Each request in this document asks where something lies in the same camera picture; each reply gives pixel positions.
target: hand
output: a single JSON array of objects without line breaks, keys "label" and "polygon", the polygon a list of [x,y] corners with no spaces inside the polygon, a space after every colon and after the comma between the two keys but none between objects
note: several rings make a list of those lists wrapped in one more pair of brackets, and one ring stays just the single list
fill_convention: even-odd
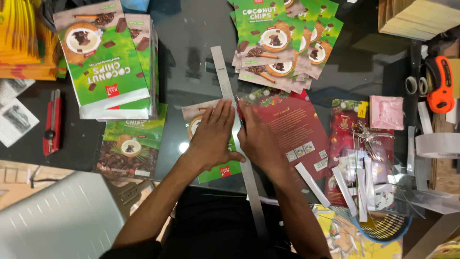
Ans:
[{"label": "hand", "polygon": [[239,109],[245,118],[246,130],[241,127],[238,139],[249,160],[260,167],[275,185],[292,181],[288,159],[268,125],[254,114],[244,100],[239,102]]},{"label": "hand", "polygon": [[235,120],[235,109],[231,102],[231,99],[222,99],[216,108],[210,106],[206,109],[189,148],[183,154],[193,165],[196,165],[198,174],[230,160],[246,162],[242,154],[228,150]]}]

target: left hand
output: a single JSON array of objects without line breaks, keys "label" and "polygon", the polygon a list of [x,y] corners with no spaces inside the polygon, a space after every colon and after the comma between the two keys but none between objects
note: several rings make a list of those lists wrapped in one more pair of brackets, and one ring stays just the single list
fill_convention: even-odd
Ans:
[{"label": "left hand", "polygon": [[206,109],[187,151],[183,154],[190,159],[191,164],[197,166],[198,174],[230,160],[246,162],[242,154],[228,150],[235,120],[235,109],[231,103],[231,99],[221,99],[216,108],[210,106]]}]

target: white chair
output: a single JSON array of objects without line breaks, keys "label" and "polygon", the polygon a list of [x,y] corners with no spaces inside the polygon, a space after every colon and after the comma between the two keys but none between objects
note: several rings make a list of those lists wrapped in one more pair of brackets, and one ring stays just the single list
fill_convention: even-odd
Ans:
[{"label": "white chair", "polygon": [[76,171],[0,211],[0,258],[99,258],[148,186],[116,187],[100,174]]}]

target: yellow label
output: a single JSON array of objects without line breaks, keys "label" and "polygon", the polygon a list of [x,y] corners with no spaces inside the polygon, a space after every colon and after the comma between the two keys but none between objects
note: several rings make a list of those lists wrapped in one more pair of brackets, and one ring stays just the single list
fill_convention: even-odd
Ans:
[{"label": "yellow label", "polygon": [[366,109],[369,106],[368,102],[361,102],[358,104],[358,118],[365,118],[366,117]]}]

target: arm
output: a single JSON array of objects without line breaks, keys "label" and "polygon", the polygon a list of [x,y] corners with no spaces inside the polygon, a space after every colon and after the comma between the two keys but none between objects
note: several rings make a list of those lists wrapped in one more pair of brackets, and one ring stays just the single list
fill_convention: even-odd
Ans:
[{"label": "arm", "polygon": [[330,258],[321,227],[299,188],[294,184],[289,162],[267,124],[254,115],[252,108],[240,101],[246,130],[238,132],[241,148],[259,166],[275,187],[284,226],[297,253],[302,258]]},{"label": "arm", "polygon": [[231,100],[222,99],[216,108],[206,109],[187,151],[126,221],[112,248],[156,238],[185,187],[201,172],[230,160],[246,161],[240,153],[227,149],[234,120]]}]

